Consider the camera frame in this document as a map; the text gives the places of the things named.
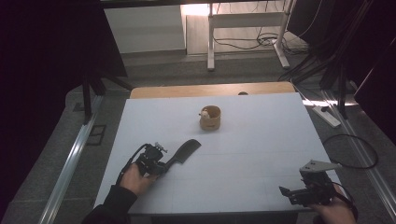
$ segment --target black panel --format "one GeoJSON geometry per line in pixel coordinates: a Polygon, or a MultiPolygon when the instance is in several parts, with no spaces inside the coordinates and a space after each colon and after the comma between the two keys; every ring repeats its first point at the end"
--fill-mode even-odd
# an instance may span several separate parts
{"type": "Polygon", "coordinates": [[[296,1],[290,15],[288,31],[299,36],[308,44],[320,43],[326,36],[334,1],[296,1]]]}

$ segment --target wooden board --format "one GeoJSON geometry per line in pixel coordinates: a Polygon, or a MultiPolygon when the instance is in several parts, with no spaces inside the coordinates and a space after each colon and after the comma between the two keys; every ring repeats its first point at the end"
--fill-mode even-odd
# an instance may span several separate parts
{"type": "Polygon", "coordinates": [[[238,95],[242,91],[248,94],[295,92],[289,82],[142,87],[131,91],[131,99],[238,95]]]}

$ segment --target white cable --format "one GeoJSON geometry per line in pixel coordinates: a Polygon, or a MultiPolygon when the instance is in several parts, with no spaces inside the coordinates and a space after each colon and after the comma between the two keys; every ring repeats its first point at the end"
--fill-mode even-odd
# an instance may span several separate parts
{"type": "Polygon", "coordinates": [[[312,24],[314,24],[314,21],[317,19],[317,16],[318,16],[318,13],[319,13],[320,6],[321,6],[322,1],[323,1],[323,0],[320,0],[317,13],[315,14],[315,17],[314,17],[314,19],[312,20],[311,24],[308,26],[308,28],[306,28],[306,30],[305,30],[302,34],[297,35],[297,37],[300,37],[300,36],[304,35],[309,29],[311,29],[312,24]]]}

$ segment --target small wooden cup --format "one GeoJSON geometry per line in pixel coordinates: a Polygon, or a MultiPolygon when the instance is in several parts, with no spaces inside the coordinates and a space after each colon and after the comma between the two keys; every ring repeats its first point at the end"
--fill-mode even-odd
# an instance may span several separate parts
{"type": "Polygon", "coordinates": [[[220,127],[220,118],[221,118],[221,110],[215,105],[207,105],[204,108],[202,108],[202,111],[207,111],[209,114],[210,119],[208,118],[203,118],[201,116],[201,119],[199,121],[201,128],[206,131],[214,131],[217,130],[220,127]]]}

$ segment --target white table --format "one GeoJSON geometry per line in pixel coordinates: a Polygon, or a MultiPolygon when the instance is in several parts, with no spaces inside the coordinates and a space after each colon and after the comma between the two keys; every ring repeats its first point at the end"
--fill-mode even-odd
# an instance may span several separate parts
{"type": "MultiPolygon", "coordinates": [[[[303,189],[299,168],[329,161],[298,93],[127,100],[95,205],[143,144],[159,142],[169,160],[189,139],[198,148],[141,196],[130,212],[144,215],[301,210],[278,186],[303,189]],[[199,112],[220,107],[221,126],[200,129],[199,112]]],[[[335,171],[328,172],[339,182],[335,171]]]]}

